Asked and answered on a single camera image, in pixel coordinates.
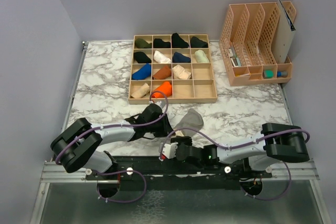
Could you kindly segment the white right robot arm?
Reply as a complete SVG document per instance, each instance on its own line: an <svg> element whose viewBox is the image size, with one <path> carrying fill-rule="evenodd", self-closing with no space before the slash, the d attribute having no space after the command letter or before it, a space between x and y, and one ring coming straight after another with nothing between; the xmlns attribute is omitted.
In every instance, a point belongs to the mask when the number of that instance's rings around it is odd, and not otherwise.
<svg viewBox="0 0 336 224"><path fill-rule="evenodd" d="M304 163L310 159L307 149L310 134L294 125L265 123L260 132L238 141L236 145L217 143L192 127L182 129L201 135L210 141L211 145L197 148L192 145L191 137L172 137L176 132L173 131L159 148L159 160L191 159L228 165L246 159L247 161L241 164L241 171L246 177L254 177L259 171L277 162Z"/></svg>

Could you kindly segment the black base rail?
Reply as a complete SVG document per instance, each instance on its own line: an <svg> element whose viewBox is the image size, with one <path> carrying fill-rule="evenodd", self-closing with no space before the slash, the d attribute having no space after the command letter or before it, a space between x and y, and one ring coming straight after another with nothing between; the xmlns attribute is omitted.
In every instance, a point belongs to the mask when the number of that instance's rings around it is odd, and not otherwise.
<svg viewBox="0 0 336 224"><path fill-rule="evenodd" d="M197 167L186 161L156 156L116 156L111 172L132 168L140 172L147 190L239 190L240 180L271 178L266 171L253 171L247 160L233 164L214 164Z"/></svg>

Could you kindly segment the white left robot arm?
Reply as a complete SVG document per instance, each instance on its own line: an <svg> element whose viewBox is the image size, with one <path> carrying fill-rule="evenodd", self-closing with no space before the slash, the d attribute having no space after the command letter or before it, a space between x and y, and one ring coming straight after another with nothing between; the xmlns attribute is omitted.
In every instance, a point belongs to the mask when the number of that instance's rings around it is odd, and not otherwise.
<svg viewBox="0 0 336 224"><path fill-rule="evenodd" d="M100 145L131 142L145 137L168 136L173 131L166 113L151 103L142 113L120 123L93 125L86 118L77 119L52 141L50 148L56 155L55 163L73 173L81 168L95 170L104 179L115 175L117 161L108 151L98 151Z"/></svg>

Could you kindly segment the pink file organizer rack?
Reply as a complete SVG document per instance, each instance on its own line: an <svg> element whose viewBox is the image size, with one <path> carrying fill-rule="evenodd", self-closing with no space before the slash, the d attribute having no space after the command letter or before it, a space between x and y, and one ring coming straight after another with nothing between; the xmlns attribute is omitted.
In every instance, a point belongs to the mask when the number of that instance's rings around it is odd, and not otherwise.
<svg viewBox="0 0 336 224"><path fill-rule="evenodd" d="M231 86L287 83L292 75L292 62L276 63L271 51L272 41L280 17L277 2L230 4L219 41L223 62ZM250 76L236 77L228 49L233 46ZM263 78L264 70L272 70L274 77ZM278 71L287 71L286 78L277 78Z"/></svg>

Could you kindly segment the black rolled cloth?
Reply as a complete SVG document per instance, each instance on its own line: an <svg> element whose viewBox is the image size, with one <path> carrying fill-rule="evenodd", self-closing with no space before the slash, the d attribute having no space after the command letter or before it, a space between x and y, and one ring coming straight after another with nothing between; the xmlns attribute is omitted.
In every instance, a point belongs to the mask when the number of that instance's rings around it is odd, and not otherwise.
<svg viewBox="0 0 336 224"><path fill-rule="evenodd" d="M189 44L178 34L173 33L171 36L172 48L188 48Z"/></svg>
<svg viewBox="0 0 336 224"><path fill-rule="evenodd" d="M133 58L137 63L152 63L150 57L148 57L147 54L142 51L134 52Z"/></svg>
<svg viewBox="0 0 336 224"><path fill-rule="evenodd" d="M164 41L161 38L153 39L153 48L171 48L170 41Z"/></svg>

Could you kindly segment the white rolled cloth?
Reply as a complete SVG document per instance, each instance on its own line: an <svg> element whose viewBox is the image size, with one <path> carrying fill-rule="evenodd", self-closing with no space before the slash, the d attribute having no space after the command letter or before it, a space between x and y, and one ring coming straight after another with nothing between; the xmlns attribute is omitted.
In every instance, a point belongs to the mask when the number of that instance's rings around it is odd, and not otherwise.
<svg viewBox="0 0 336 224"><path fill-rule="evenodd" d="M164 54L162 54L161 52L157 50L154 52L153 60L157 63L168 63L168 64L171 63L170 58L166 57Z"/></svg>

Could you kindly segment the grey underwear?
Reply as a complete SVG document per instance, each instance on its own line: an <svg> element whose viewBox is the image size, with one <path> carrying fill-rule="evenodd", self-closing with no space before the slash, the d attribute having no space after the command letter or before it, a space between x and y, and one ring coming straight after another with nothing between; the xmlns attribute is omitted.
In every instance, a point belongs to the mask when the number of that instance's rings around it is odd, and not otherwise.
<svg viewBox="0 0 336 224"><path fill-rule="evenodd" d="M176 136L188 136L193 137L196 132L188 129L183 129L184 127L193 128L200 131L204 126L204 121L202 116L194 109L189 109L188 112L183 116L179 123L175 126Z"/></svg>

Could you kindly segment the pale green rolled cloth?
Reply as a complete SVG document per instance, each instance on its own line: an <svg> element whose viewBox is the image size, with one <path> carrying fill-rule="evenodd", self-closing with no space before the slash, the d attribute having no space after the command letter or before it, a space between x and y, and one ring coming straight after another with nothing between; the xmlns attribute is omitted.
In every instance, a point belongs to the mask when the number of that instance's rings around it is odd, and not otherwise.
<svg viewBox="0 0 336 224"><path fill-rule="evenodd" d="M209 63L209 59L203 50L195 51L195 59L197 63Z"/></svg>

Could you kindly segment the black rolled cloth left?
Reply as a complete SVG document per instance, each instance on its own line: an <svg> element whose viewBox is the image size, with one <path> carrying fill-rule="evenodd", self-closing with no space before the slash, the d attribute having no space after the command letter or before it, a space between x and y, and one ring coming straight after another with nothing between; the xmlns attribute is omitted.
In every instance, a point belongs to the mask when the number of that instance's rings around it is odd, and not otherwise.
<svg viewBox="0 0 336 224"><path fill-rule="evenodd" d="M142 51L134 52L133 58L137 63L152 63L150 57L148 57L147 54Z"/></svg>

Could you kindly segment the beige boxer underwear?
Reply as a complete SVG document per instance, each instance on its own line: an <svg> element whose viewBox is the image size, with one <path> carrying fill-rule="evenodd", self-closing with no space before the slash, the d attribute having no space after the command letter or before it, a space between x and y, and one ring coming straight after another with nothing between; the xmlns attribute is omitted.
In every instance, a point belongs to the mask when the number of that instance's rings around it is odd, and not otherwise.
<svg viewBox="0 0 336 224"><path fill-rule="evenodd" d="M188 80L191 78L192 73L186 70L181 65L176 65L172 68L173 78L179 80Z"/></svg>

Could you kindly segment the brown rolled cloth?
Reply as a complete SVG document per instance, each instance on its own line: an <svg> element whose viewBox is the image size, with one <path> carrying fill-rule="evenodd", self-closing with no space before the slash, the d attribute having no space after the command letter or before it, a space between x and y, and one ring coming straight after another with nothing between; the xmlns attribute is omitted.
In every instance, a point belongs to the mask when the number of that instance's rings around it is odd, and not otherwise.
<svg viewBox="0 0 336 224"><path fill-rule="evenodd" d="M154 80L164 80L172 75L171 68L168 65L162 67L158 72L153 75Z"/></svg>

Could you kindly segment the beige rolled cloth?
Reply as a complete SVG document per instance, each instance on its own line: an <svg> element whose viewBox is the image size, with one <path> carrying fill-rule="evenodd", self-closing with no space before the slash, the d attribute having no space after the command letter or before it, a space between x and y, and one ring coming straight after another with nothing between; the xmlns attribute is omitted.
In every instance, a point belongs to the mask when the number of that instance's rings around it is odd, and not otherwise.
<svg viewBox="0 0 336 224"><path fill-rule="evenodd" d="M138 89L136 89L134 92L132 92L131 97L134 99L140 99L146 96L149 92L150 92L150 86L147 83L145 83Z"/></svg>

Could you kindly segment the wooden compartment tray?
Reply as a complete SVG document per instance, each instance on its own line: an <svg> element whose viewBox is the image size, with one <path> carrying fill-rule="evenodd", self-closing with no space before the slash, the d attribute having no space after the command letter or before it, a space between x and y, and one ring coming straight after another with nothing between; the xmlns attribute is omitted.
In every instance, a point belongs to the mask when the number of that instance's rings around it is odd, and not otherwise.
<svg viewBox="0 0 336 224"><path fill-rule="evenodd" d="M137 51L142 51L147 54L148 57L152 60L151 65L151 76L144 79L144 80L132 80L130 77L129 82L129 94L128 94L128 101L131 104L145 104L150 99L153 101L161 100L162 98L155 99L152 98L151 95L153 91L158 88L163 82L168 81L171 83L173 87L173 93L168 100L171 103L214 103L217 101L217 91L216 91L216 84L214 80L214 70L213 70L213 61L211 56L211 51L209 48L209 40L207 34L179 34L188 44L188 48L153 48L153 39L154 38L161 38L164 41L171 42L172 35L135 35L134 41L137 38L142 38L147 42L152 43L152 48L150 49L138 49L135 47L133 42L133 49L132 49L132 62L131 62L131 76L133 73L138 71L141 67L145 65L145 63L137 63L133 58L133 53ZM196 36L199 39L208 42L208 48L191 48L190 46L190 39L192 36ZM164 54L166 57L171 59L171 63L157 63L153 60L153 55L155 51L159 51ZM195 59L195 51L203 50L208 59L209 63L197 63ZM191 58L191 63L173 63L172 57L175 52L179 52L187 57ZM176 65L181 65L186 70L192 73L191 78L188 80L179 80L173 78L172 75L164 80L154 80L153 75L158 72L162 67L168 65L172 68ZM131 97L131 93L138 89L143 84L147 83L150 86L150 92L140 98L134 99Z"/></svg>

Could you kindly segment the orange rolled cloth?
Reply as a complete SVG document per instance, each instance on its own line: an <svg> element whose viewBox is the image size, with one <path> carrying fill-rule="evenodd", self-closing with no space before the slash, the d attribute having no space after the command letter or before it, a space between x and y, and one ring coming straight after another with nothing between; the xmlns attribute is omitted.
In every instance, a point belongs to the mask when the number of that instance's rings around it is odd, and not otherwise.
<svg viewBox="0 0 336 224"><path fill-rule="evenodd" d="M170 82L163 82L158 88L156 88L151 97L155 99L170 97L173 93L173 87Z"/></svg>

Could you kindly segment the blue grey cylinder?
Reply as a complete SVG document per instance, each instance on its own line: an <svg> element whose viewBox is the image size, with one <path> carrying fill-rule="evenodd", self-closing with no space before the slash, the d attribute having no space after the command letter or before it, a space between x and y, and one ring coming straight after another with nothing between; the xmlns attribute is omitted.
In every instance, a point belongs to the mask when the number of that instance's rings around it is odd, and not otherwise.
<svg viewBox="0 0 336 224"><path fill-rule="evenodd" d="M288 76L287 71L278 71L277 72L277 78L286 78Z"/></svg>

